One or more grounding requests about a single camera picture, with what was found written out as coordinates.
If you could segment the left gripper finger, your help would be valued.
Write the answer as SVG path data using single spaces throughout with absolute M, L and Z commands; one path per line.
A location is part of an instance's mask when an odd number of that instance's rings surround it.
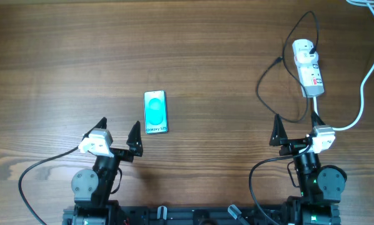
M 93 127 L 91 128 L 87 133 L 84 134 L 84 138 L 90 138 L 90 137 L 101 137 L 105 138 L 107 134 L 107 118 L 102 117 L 101 120 Z
M 136 121 L 128 135 L 126 144 L 129 146 L 129 150 L 137 157 L 143 155 L 143 143 L 141 139 L 141 123 Z

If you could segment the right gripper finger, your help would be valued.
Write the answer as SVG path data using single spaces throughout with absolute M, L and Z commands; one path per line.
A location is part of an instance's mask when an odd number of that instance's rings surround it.
M 319 117 L 319 115 L 316 112 L 314 112 L 314 111 L 311 114 L 311 125 L 313 127 L 325 125 L 325 123 L 321 120 L 321 118 Z
M 288 136 L 283 126 L 283 122 L 279 114 L 275 115 L 273 131 L 270 137 L 270 146 L 282 146 L 288 144 Z

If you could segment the teal screen smartphone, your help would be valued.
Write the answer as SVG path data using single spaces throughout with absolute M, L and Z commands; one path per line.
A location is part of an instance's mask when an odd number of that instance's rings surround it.
M 168 132 L 166 93 L 164 90 L 144 93 L 144 118 L 146 134 Z

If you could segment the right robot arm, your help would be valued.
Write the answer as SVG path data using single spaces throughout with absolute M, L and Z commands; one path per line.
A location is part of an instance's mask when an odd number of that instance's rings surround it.
M 281 117 L 274 119 L 271 146 L 280 146 L 280 156 L 291 156 L 301 196 L 290 196 L 281 207 L 280 224 L 341 224 L 338 204 L 347 175 L 334 165 L 322 166 L 319 153 L 331 147 L 334 129 L 317 113 L 311 115 L 312 130 L 301 139 L 288 138 Z

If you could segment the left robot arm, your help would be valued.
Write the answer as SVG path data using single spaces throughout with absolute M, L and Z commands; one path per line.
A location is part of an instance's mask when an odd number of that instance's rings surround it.
M 121 210 L 119 202 L 110 200 L 119 187 L 113 184 L 117 175 L 122 176 L 119 164 L 133 162 L 134 157 L 143 155 L 141 124 L 136 121 L 131 128 L 126 144 L 128 149 L 113 148 L 113 138 L 103 117 L 88 131 L 78 145 L 81 153 L 96 156 L 91 169 L 78 171 L 71 181 L 74 207 L 63 214 L 63 224 L 129 224 L 129 217 Z

